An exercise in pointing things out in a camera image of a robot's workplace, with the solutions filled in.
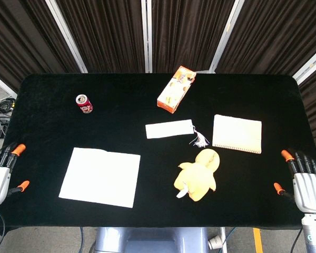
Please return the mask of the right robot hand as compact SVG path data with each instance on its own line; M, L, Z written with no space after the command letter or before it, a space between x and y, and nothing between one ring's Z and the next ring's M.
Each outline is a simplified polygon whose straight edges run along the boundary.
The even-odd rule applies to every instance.
M275 182L276 193L293 201L303 213L316 213L316 161L302 152L282 150L281 155L292 174L294 194Z

